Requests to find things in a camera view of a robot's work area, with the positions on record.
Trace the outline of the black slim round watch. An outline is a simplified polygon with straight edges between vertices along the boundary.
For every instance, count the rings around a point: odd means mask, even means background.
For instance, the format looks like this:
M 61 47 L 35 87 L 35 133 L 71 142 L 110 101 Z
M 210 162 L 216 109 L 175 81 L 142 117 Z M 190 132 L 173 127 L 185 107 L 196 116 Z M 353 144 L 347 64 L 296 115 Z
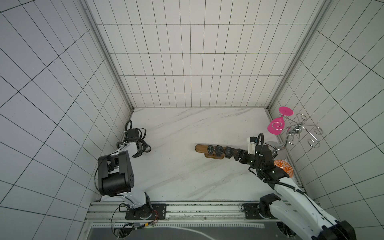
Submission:
M 215 147 L 212 146 L 212 145 L 209 145 L 209 146 L 207 147 L 207 151 L 208 151 L 208 154 L 209 154 L 209 155 L 213 155 L 213 154 L 214 154 L 214 151 L 215 151 Z

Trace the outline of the brown wooden watch stand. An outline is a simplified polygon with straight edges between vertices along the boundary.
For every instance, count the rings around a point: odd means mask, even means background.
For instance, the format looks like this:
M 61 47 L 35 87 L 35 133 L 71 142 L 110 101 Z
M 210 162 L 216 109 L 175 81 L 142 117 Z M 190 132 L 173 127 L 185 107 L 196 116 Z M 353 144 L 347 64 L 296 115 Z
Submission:
M 204 154 L 206 158 L 222 160 L 224 158 L 230 159 L 235 157 L 240 152 L 241 149 L 235 149 L 232 147 L 223 147 L 220 145 L 201 145 L 198 144 L 195 146 L 195 151 L 197 153 Z

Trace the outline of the black round wrist watch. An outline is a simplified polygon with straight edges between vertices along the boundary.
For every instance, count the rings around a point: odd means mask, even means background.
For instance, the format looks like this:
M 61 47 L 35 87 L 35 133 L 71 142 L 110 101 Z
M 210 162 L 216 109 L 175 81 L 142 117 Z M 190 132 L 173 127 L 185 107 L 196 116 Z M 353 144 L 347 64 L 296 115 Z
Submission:
M 224 152 L 224 149 L 222 146 L 217 145 L 215 147 L 215 156 L 220 157 L 222 156 L 223 152 Z

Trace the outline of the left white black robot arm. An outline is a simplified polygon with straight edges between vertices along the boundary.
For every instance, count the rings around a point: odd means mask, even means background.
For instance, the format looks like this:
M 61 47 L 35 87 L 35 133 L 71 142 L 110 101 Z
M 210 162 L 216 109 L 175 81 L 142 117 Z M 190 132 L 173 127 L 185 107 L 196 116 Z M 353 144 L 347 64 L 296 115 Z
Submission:
M 134 190 L 135 176 L 131 160 L 149 153 L 152 148 L 145 142 L 147 130 L 126 128 L 117 150 L 98 159 L 95 186 L 102 202 L 122 201 L 135 211 L 153 210 L 150 197 L 144 191 Z

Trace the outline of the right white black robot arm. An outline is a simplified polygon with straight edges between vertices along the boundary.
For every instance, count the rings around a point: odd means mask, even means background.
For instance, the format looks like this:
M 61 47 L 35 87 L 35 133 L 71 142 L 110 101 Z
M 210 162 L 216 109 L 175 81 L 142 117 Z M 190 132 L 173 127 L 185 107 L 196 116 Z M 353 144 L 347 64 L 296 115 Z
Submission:
M 289 175 L 274 165 L 268 146 L 255 145 L 251 152 L 234 151 L 234 158 L 249 165 L 263 183 L 275 193 L 260 198 L 259 214 L 274 217 L 287 225 L 303 240 L 355 240 L 355 229 L 347 221 L 339 221 L 317 205 Z

